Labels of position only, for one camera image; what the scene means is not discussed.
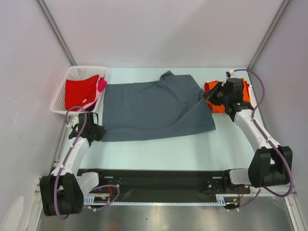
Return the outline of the grey blue t shirt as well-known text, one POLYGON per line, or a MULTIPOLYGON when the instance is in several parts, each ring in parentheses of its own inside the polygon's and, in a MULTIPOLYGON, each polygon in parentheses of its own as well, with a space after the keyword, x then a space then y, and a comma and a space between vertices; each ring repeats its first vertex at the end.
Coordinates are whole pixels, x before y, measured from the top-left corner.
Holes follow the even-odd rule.
POLYGON ((103 101, 104 142, 147 141, 216 129, 191 75, 165 72, 152 82, 108 84, 103 101))

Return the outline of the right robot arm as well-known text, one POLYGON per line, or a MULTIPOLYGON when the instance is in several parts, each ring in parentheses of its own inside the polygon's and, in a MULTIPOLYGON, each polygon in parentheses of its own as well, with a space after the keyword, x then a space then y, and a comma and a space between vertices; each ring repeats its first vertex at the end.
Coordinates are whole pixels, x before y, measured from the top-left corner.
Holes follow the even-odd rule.
POLYGON ((227 193, 235 192, 240 184, 265 188, 291 182, 293 152, 290 147, 281 146, 259 123, 254 107, 244 99, 246 89, 244 80, 234 77, 205 85, 206 101, 224 107, 255 153, 249 168, 232 169, 229 177, 223 179, 222 188, 227 193))

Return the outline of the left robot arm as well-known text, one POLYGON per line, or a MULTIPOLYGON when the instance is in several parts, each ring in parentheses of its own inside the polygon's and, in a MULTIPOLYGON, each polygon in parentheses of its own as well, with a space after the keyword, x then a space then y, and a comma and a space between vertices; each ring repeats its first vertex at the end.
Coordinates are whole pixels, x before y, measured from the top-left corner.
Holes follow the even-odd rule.
POLYGON ((101 141, 106 134, 99 125, 97 113, 80 113, 69 124, 67 153, 61 157, 59 164, 39 182, 43 211, 46 216, 79 214, 83 209, 84 197, 93 189, 102 192, 106 180, 99 176, 97 170, 86 172, 77 177, 81 161, 94 141, 101 141))

